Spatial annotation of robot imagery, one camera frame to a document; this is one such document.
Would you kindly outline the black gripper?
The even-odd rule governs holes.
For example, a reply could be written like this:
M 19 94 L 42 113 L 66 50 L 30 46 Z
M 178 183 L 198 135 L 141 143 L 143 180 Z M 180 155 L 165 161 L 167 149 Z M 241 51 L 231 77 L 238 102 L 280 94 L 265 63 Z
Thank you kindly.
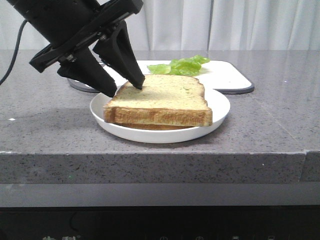
M 143 88 L 145 75 L 124 21 L 140 12 L 143 1 L 109 0 L 99 4 L 96 0 L 10 0 L 9 4 L 49 42 L 29 62 L 38 72 L 73 55 L 75 60 L 61 62 L 57 73 L 112 98 L 117 91 L 114 79 L 85 48 L 100 38 L 93 52 L 136 89 Z

